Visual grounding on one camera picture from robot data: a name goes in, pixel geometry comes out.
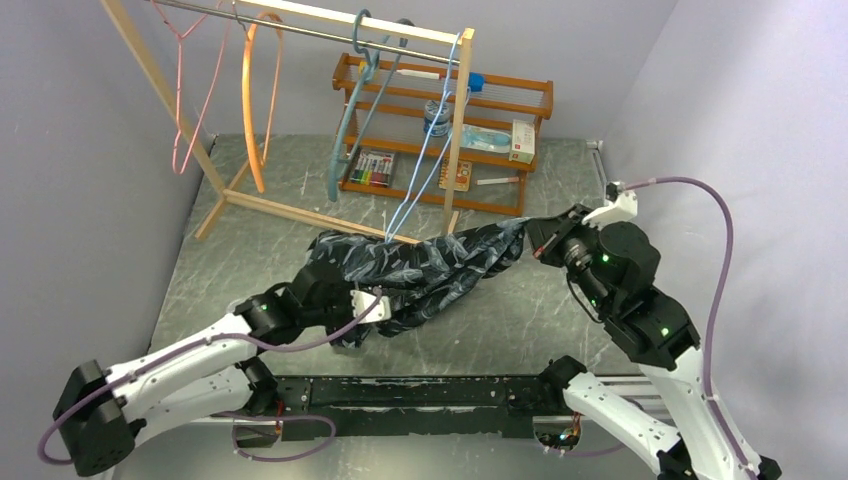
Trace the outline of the dark patterned shorts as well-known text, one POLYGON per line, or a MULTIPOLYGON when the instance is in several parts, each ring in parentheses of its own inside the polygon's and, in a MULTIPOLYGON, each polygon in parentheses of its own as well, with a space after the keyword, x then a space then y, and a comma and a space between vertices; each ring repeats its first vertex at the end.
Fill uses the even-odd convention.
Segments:
POLYGON ((390 319, 357 326, 333 344, 358 348, 371 332, 392 338, 434 319, 520 259, 528 222, 512 218, 418 243, 320 233, 308 247, 306 263, 329 265, 366 289, 377 286, 391 305, 390 319))

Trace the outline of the light blue wire hanger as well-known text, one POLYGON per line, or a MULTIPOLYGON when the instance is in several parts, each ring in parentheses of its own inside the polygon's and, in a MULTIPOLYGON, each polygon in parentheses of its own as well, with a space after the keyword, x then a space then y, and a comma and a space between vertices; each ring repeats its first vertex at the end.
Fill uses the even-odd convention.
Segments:
MULTIPOLYGON (((442 92, 441 92, 441 95, 440 95, 440 98, 439 98, 439 101, 441 101, 441 102, 447 102, 450 95, 454 94, 454 91, 449 88, 449 85, 450 85, 450 82, 451 82, 450 78, 452 77, 453 65, 454 65, 454 61, 456 60, 455 52, 457 51, 457 49, 459 47, 459 43, 463 38, 464 38, 464 33, 458 32, 457 35, 456 35, 456 38, 453 41, 453 44, 451 46, 449 56, 448 56, 448 63, 447 63, 448 67, 447 67, 447 70, 446 70, 446 79, 443 81, 442 92)), ((435 175, 436 167, 441 164, 441 162, 444 158, 444 155, 447 151, 447 148, 450 146, 450 143, 452 141, 451 135, 449 134, 447 136, 447 140, 445 141, 445 144, 442 147, 442 150, 440 151, 440 154, 437 157, 436 164, 430 169, 429 174, 423 180, 423 183, 419 186, 418 190, 416 192, 413 192, 412 188, 416 186, 416 180, 418 179, 419 171, 421 170, 421 166, 422 166, 426 151, 428 149, 430 140, 432 138, 433 137, 430 136, 429 134, 425 134, 425 136, 424 136, 423 144, 420 147, 418 157, 416 159, 416 162, 415 162, 415 165, 414 165, 414 168, 413 168, 412 176, 411 176, 411 179, 410 179, 409 184, 408 184, 409 189, 407 190, 407 192, 406 192, 403 200, 399 204, 399 206, 395 209, 394 213, 392 214, 392 216, 391 216, 391 218, 388 222, 388 226, 384 229, 384 242, 385 243, 388 243, 389 241, 394 240, 396 238, 399 230, 401 229, 401 227, 406 223, 411 212, 414 210, 414 208, 419 203, 421 197, 423 196, 429 182, 431 181, 431 179, 435 175)))

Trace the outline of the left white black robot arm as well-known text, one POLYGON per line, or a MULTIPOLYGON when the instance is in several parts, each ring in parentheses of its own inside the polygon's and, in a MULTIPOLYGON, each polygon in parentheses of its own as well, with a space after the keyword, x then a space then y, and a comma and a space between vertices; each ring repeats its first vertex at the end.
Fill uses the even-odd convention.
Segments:
POLYGON ((70 465, 80 477, 108 470, 151 431, 147 413, 158 401, 265 351, 295 352, 294 342, 307 328, 339 332, 355 317, 353 291, 353 282, 334 266, 306 266, 292 281, 236 302, 209 327, 159 351, 107 368, 95 360, 79 364, 54 407, 53 425, 39 441, 40 459, 70 465), (53 434, 68 458, 47 453, 53 434))

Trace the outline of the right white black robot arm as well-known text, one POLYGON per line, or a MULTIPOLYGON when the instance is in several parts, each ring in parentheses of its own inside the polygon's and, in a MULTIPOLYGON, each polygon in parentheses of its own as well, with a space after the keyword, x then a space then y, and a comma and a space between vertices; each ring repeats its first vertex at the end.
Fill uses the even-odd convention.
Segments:
POLYGON ((613 392, 570 356, 540 375, 542 406, 592 420, 659 479, 777 479, 778 463, 756 453, 714 395, 706 347, 688 312, 654 285, 661 259, 635 224, 590 223, 575 205, 533 218, 526 233, 541 263, 563 268, 613 343, 655 387, 673 422, 655 419, 613 392))

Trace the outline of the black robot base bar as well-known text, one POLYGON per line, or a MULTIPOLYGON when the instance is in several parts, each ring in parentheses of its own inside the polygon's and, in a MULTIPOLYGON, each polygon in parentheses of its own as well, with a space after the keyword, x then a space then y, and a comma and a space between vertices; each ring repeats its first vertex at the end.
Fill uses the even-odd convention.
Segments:
POLYGON ((340 437, 498 434, 554 435, 572 420, 562 396, 537 375, 278 376, 252 387, 238 413, 283 416, 286 440, 340 437))

